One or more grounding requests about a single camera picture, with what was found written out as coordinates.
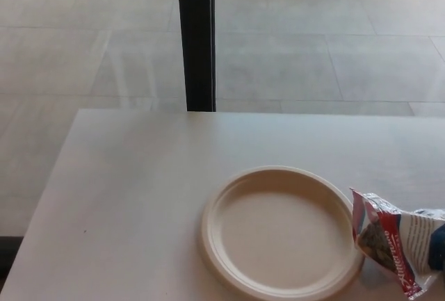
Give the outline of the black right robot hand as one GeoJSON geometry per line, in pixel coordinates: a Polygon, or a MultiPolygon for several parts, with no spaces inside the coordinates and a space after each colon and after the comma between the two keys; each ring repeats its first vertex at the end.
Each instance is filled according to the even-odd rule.
{"type": "Polygon", "coordinates": [[[438,227],[430,236],[428,266],[431,270],[444,270],[445,226],[438,227]]]}

